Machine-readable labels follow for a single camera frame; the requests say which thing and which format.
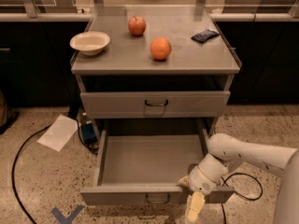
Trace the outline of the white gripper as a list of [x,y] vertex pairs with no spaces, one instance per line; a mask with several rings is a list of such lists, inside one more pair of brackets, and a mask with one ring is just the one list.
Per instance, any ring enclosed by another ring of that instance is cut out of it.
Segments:
[[178,184],[181,187],[189,187],[190,190],[195,191],[192,195],[188,196],[185,212],[186,223],[194,224],[206,202],[204,195],[211,193],[215,188],[215,183],[198,166],[195,166],[189,173],[189,176],[183,176],[178,181]]

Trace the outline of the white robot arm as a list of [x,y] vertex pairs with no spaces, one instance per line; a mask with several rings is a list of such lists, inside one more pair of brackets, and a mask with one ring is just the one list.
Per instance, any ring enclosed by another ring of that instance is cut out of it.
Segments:
[[192,191],[187,224],[195,223],[221,177],[244,162],[281,178],[273,224],[299,224],[299,149],[242,142],[225,133],[212,135],[206,145],[205,157],[178,182]]

